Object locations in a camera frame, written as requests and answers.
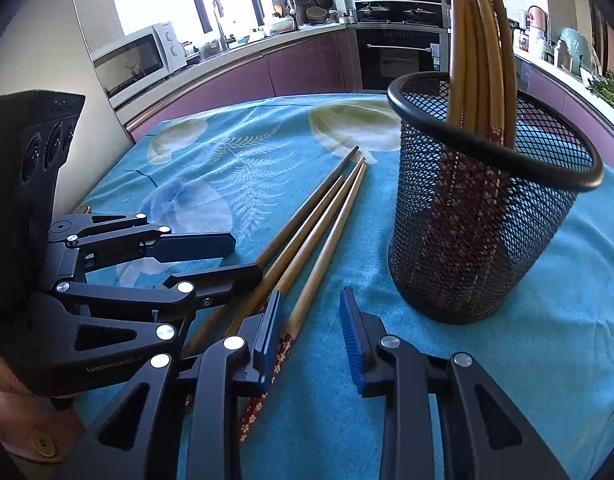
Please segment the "oven window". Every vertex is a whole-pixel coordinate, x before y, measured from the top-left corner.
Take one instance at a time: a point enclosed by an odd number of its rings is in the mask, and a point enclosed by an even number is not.
[[[400,76],[440,70],[432,53],[438,34],[417,30],[359,29],[357,31],[363,89],[386,91]]]
[[[152,34],[127,43],[99,57],[94,67],[109,98],[136,81],[163,68],[161,54]]]

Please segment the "bottle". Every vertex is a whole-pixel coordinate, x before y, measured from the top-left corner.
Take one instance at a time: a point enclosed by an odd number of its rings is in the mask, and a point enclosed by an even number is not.
[[[554,58],[556,60],[555,65],[558,68],[564,68],[565,70],[571,72],[573,60],[569,54],[567,43],[565,43],[563,40],[558,40],[558,45],[556,46],[556,51],[554,52]]]

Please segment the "kitchen cabinet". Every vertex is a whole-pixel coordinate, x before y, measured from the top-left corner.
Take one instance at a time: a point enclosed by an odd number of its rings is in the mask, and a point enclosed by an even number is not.
[[[265,54],[276,96],[344,92],[334,34],[281,47]]]
[[[138,126],[132,137],[138,142],[161,121],[269,97],[274,97],[274,88],[267,65],[263,58],[254,59],[183,95]]]
[[[565,97],[562,114],[594,144],[602,161],[614,169],[614,138],[591,112],[571,95]]]
[[[614,169],[614,126],[561,81],[530,63],[523,62],[523,65],[530,67],[527,93],[548,104],[580,128],[596,147],[602,161]]]
[[[335,34],[340,60],[340,73],[345,92],[357,92],[363,89],[363,76],[360,72],[360,56],[356,31],[349,28]]]
[[[354,92],[362,89],[355,30],[323,32],[306,40],[263,50],[253,59],[203,76],[197,87],[133,129],[142,139],[161,121],[213,108],[278,96]]]
[[[539,70],[534,69],[530,72],[527,93],[562,113],[562,107],[565,104],[565,90]]]

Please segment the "cooking pot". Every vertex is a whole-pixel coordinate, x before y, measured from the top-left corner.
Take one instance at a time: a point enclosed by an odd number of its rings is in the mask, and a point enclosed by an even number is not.
[[[431,10],[421,9],[417,7],[416,9],[407,9],[403,12],[405,14],[405,20],[408,22],[416,22],[416,23],[430,23],[434,21],[436,17],[436,13]]]
[[[360,22],[388,22],[391,20],[391,10],[376,2],[358,9],[357,15]]]

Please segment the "fern print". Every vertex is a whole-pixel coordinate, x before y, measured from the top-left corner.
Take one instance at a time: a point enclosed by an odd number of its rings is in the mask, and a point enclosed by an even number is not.
[[[242,236],[245,238],[251,238],[265,216],[278,206],[282,190],[289,183],[289,178],[278,177],[295,168],[286,167],[285,163],[293,158],[293,152],[274,155],[289,142],[269,142],[281,124],[256,136],[221,136],[216,139],[218,146],[206,161],[207,165],[221,161],[212,186],[229,202],[234,216],[241,219]]]

